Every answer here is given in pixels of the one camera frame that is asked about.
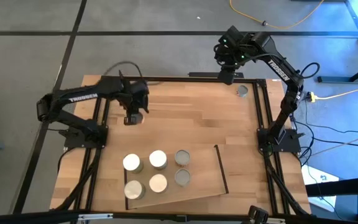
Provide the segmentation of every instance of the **white cable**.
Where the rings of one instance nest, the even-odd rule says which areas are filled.
[[[337,146],[334,146],[334,147],[330,147],[330,148],[328,148],[328,149],[325,149],[325,150],[316,152],[316,153],[314,153],[314,154],[312,154],[312,155],[310,155],[310,156],[315,156],[315,155],[317,155],[317,154],[320,154],[320,153],[326,152],[326,151],[328,151],[328,150],[332,150],[332,149],[335,149],[335,148],[337,148],[337,147],[341,147],[341,146],[344,146],[344,145],[347,145],[347,144],[350,144],[350,143],[354,143],[354,142],[356,142],[356,141],[358,141],[358,139],[355,139],[355,140],[349,141],[349,142],[345,142],[345,143],[343,143],[343,144],[340,144],[340,145],[337,145]]]

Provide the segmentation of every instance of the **concrete floor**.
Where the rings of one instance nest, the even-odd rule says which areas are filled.
[[[0,30],[71,30],[80,0],[11,1],[0,0]],[[316,2],[233,1],[235,7],[274,25],[292,24],[312,10]],[[351,1],[358,15],[358,0]],[[130,0],[88,1],[80,30],[274,30],[262,27],[231,11],[228,1]],[[357,31],[344,3],[325,2],[308,20],[292,31]],[[213,59],[216,36],[164,37],[77,37],[63,79],[62,88],[78,86],[84,74],[100,74],[110,64],[132,60],[148,76],[187,76],[188,72],[213,72],[219,67]],[[338,37],[273,37],[280,53],[298,69],[310,62],[321,64],[320,75],[351,76],[358,72],[358,40]],[[35,102],[54,84],[68,37],[0,37],[0,214],[12,204],[38,128]],[[122,67],[136,74],[131,67]],[[277,78],[263,63],[248,63],[241,69],[247,78]],[[329,96],[358,88],[358,85],[319,84],[309,79],[305,90]],[[340,130],[358,130],[358,93],[308,105],[308,121]],[[305,121],[305,105],[296,111]],[[302,146],[310,140],[307,135]],[[347,141],[358,134],[339,134],[313,128],[316,137]],[[313,152],[332,144],[315,142]],[[46,211],[56,178],[57,160],[63,138],[48,132],[25,212]],[[358,177],[358,147],[344,146],[310,159],[310,166],[343,179]],[[340,197],[336,208],[340,216],[353,218],[356,200]],[[313,213],[335,218],[316,207]]]

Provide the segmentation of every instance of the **metal can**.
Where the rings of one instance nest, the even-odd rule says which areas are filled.
[[[136,154],[127,155],[122,161],[125,170],[128,170],[134,174],[138,174],[143,169],[143,162]]]
[[[182,187],[186,187],[189,184],[190,179],[190,172],[186,169],[180,169],[175,174],[175,182]]]
[[[190,153],[186,150],[179,150],[175,153],[175,162],[180,166],[184,167],[190,162]]]
[[[155,193],[164,193],[168,189],[168,181],[162,174],[155,174],[150,180],[149,185]]]
[[[168,165],[167,155],[161,150],[152,152],[149,159],[152,166],[157,170],[163,170]]]
[[[125,197],[132,200],[141,199],[146,192],[146,188],[137,180],[128,182],[124,187]]]

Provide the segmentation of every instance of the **wooden table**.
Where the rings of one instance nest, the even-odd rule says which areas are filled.
[[[82,85],[92,85],[99,79],[99,75],[85,75]],[[149,86],[150,114],[145,115],[144,124],[124,126],[124,110],[117,101],[111,103],[109,136],[101,155],[92,210],[113,213],[247,215],[249,207],[255,205],[271,213],[265,166],[257,151],[258,121],[252,84],[151,84],[154,85]],[[245,98],[236,96],[239,85],[249,89]],[[267,80],[267,90],[275,119],[280,111],[283,87],[278,80]],[[260,101],[263,102],[262,89],[259,92]],[[94,105],[95,100],[79,102],[74,114],[90,119]],[[268,126],[263,103],[262,112],[264,126]],[[221,151],[229,194],[126,210],[122,169],[122,158],[126,154],[139,149],[146,154],[172,145],[213,147],[215,144]],[[50,208],[59,206],[78,182],[84,153],[84,149],[75,149],[62,159]],[[280,157],[286,186],[303,209],[310,212],[299,162],[290,153],[280,153]],[[85,207],[87,188],[83,191],[82,208]],[[275,191],[278,211],[283,212],[277,186]]]

